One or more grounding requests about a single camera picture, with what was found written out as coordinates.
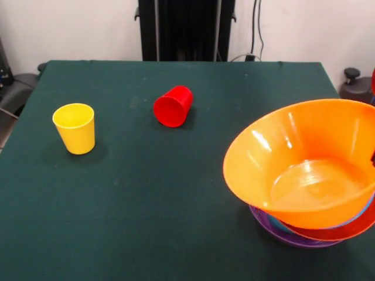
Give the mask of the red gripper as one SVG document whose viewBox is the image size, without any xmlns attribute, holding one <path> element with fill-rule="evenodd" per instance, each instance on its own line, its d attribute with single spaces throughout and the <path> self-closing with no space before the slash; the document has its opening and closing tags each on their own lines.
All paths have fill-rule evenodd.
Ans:
<svg viewBox="0 0 375 281">
<path fill-rule="evenodd" d="M 371 77 L 371 90 L 372 90 L 372 98 L 370 100 L 370 104 L 374 105 L 375 101 L 375 69 L 373 70 L 372 77 Z M 371 157 L 372 165 L 375 167 L 375 154 Z"/>
</svg>

